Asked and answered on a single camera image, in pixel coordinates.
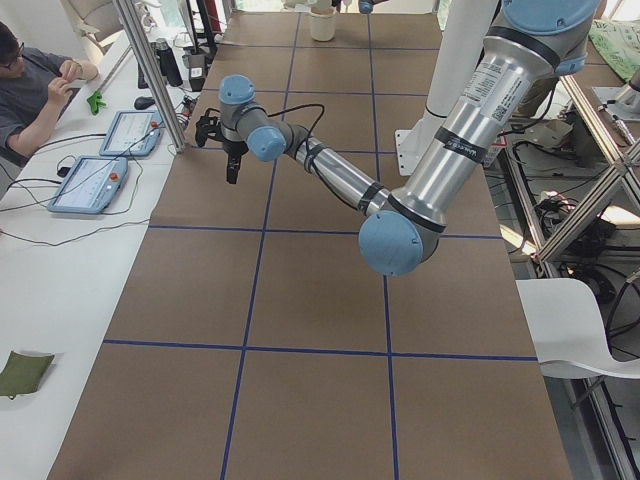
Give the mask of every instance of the white cup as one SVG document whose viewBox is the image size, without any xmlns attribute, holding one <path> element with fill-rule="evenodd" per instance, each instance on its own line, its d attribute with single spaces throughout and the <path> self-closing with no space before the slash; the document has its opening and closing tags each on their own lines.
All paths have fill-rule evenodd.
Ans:
<svg viewBox="0 0 640 480">
<path fill-rule="evenodd" d="M 328 42 L 336 34 L 336 11 L 322 14 L 309 12 L 309 30 L 311 38 L 319 42 Z"/>
</svg>

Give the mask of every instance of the white pole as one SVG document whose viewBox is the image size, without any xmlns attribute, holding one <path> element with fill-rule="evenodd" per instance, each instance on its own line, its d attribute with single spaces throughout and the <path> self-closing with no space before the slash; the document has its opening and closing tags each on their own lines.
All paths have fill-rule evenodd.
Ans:
<svg viewBox="0 0 640 480">
<path fill-rule="evenodd" d="M 476 69 L 499 0 L 453 0 L 423 117 L 396 131 L 401 175 L 411 175 Z"/>
</svg>

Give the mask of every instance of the white table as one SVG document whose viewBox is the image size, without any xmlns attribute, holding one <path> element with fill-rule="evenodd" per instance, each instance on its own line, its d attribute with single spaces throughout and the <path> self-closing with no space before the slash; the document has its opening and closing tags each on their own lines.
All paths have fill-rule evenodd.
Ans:
<svg viewBox="0 0 640 480">
<path fill-rule="evenodd" d="M 156 32 L 157 36 L 166 35 Z M 133 109 L 135 98 L 150 96 L 137 88 L 137 63 L 132 52 L 105 86 L 107 108 L 92 116 L 86 99 L 111 70 L 128 45 L 126 35 L 110 49 L 99 66 L 98 78 L 82 87 L 56 127 L 51 141 L 87 133 L 106 133 L 115 112 Z M 178 63 L 181 52 L 175 49 Z M 178 105 L 184 92 L 169 89 Z M 102 138 L 62 142 L 38 152 L 20 178 L 56 176 L 66 155 L 97 155 Z M 69 216 L 52 214 L 43 206 L 0 212 L 0 229 L 21 237 L 60 242 L 99 228 L 125 222 L 144 222 L 159 198 L 175 150 L 164 132 L 151 156 L 141 159 L 143 172 L 129 211 L 120 215 Z M 67 159 L 65 165 L 71 165 Z M 129 164 L 123 188 L 106 210 L 126 210 L 140 166 Z M 55 188 L 42 182 L 25 185 L 39 199 Z M 33 203 L 22 188 L 11 188 L 0 210 Z M 91 235 L 58 247 L 34 245 L 0 235 L 0 368 L 11 350 L 55 354 L 40 390 L 9 400 L 0 397 L 0 478 L 41 480 L 47 477 L 64 439 L 82 389 L 109 325 L 127 276 L 143 240 L 146 223 Z"/>
</svg>

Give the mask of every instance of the blue joint cap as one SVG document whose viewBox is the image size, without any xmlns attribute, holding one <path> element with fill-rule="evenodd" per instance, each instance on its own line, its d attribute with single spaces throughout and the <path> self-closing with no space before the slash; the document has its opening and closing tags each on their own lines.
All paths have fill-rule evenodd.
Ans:
<svg viewBox="0 0 640 480">
<path fill-rule="evenodd" d="M 571 58 L 565 60 L 556 68 L 556 75 L 571 75 L 572 73 L 579 72 L 584 68 L 587 62 L 587 54 L 585 53 L 581 57 Z"/>
<path fill-rule="evenodd" d="M 589 20 L 600 0 L 503 0 L 502 11 L 519 31 L 556 35 Z"/>
<path fill-rule="evenodd" d="M 229 75 L 220 82 L 218 98 L 227 105 L 242 105 L 256 96 L 253 83 L 244 75 Z"/>
<path fill-rule="evenodd" d="M 256 128 L 247 138 L 247 146 L 263 162 L 271 162 L 287 149 L 282 132 L 276 127 L 265 125 Z"/>
<path fill-rule="evenodd" d="M 360 253 L 376 272 L 404 275 L 422 261 L 423 245 L 415 225 L 390 210 L 381 210 L 367 218 L 358 235 Z"/>
<path fill-rule="evenodd" d="M 369 15 L 373 12 L 373 3 L 367 2 L 366 0 L 360 0 L 358 2 L 358 10 L 360 10 L 360 13 Z"/>
</svg>

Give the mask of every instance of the robotic arm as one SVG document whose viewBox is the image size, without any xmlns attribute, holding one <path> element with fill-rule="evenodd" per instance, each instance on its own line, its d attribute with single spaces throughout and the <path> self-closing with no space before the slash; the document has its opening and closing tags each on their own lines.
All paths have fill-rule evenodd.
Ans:
<svg viewBox="0 0 640 480">
<path fill-rule="evenodd" d="M 533 82 L 584 66 L 587 34 L 598 4 L 599 0 L 503 0 L 485 36 L 482 62 L 414 173 L 393 191 L 304 127 L 272 121 L 254 101 L 251 81 L 239 75 L 223 80 L 220 120 L 208 113 L 201 118 L 196 141 L 204 145 L 207 138 L 221 140 L 227 153 L 235 152 L 229 153 L 229 165 L 238 168 L 237 152 L 247 147 L 263 161 L 283 153 L 292 157 L 368 217 L 358 241 L 369 265 L 384 275 L 403 275 L 434 253 L 447 225 L 447 208 Z"/>
</svg>

